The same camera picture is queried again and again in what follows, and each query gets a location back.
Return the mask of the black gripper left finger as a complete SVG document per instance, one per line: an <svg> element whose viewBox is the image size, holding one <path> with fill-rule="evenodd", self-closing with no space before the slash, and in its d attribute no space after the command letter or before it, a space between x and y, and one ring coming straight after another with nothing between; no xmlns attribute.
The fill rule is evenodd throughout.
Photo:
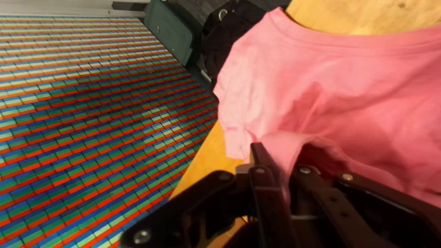
<svg viewBox="0 0 441 248"><path fill-rule="evenodd" d="M208 248L241 216L249 220L221 248L296 245L274 161L261 143L252 143L250 154L245 172L209 172L133 223L119 248Z"/></svg>

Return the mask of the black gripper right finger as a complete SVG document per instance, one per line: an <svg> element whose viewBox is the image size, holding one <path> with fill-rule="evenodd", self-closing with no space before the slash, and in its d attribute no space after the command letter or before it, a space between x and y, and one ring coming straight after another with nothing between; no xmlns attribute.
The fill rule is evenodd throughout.
<svg viewBox="0 0 441 248"><path fill-rule="evenodd" d="M348 169L323 148L300 148L290 173L290 209L303 237L322 248L441 248L441 210Z"/></svg>

